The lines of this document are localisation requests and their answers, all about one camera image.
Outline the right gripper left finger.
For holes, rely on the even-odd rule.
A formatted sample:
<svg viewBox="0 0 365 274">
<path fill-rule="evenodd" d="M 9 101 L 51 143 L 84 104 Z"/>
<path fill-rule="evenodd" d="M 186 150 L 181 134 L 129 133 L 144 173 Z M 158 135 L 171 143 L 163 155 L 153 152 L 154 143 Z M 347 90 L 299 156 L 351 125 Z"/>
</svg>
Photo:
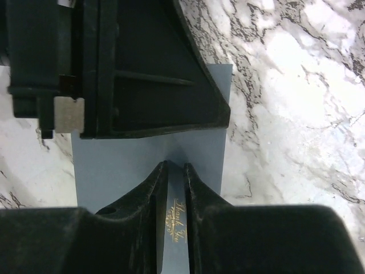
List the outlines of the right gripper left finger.
<svg viewBox="0 0 365 274">
<path fill-rule="evenodd" d="M 168 163 L 91 213 L 85 208 L 3 209 L 2 273 L 160 273 Z"/>
</svg>

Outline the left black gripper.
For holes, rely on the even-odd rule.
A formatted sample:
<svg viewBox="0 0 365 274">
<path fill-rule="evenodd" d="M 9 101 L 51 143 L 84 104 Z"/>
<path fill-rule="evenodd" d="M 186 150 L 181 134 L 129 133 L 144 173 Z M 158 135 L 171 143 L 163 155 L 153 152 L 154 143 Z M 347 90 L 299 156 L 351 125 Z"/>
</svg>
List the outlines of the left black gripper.
<svg viewBox="0 0 365 274">
<path fill-rule="evenodd" d="M 43 139 L 84 132 L 76 84 L 83 1 L 6 1 L 5 64 L 13 115 L 36 119 Z"/>
</svg>

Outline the grey blue envelope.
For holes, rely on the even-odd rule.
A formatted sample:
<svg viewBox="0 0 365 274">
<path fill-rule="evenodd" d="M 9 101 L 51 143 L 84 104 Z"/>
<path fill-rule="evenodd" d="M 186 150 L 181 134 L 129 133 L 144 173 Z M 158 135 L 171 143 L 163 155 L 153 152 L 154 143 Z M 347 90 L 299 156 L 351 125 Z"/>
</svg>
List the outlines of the grey blue envelope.
<svg viewBox="0 0 365 274">
<path fill-rule="evenodd" d="M 135 188 L 158 163 L 168 162 L 162 272 L 188 273 L 183 167 L 191 164 L 220 193 L 226 129 L 115 140 L 84 140 L 72 134 L 71 139 L 78 205 L 93 213 Z"/>
</svg>

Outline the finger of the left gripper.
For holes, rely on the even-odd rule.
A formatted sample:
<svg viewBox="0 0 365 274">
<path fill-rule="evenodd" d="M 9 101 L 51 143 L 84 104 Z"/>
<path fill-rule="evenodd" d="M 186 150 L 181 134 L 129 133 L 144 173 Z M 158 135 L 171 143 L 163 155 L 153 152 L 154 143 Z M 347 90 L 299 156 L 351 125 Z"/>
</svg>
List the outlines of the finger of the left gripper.
<svg viewBox="0 0 365 274">
<path fill-rule="evenodd" d="M 179 1 L 80 1 L 83 138 L 227 128 L 230 107 Z"/>
</svg>

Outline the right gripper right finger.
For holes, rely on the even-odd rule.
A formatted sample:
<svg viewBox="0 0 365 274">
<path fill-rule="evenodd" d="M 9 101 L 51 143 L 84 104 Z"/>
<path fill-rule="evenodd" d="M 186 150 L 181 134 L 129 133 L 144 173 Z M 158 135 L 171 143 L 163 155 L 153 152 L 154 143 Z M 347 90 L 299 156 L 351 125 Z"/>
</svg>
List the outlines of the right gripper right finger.
<svg viewBox="0 0 365 274">
<path fill-rule="evenodd" d="M 363 273 L 340 217 L 322 205 L 234 206 L 184 166 L 191 273 Z"/>
</svg>

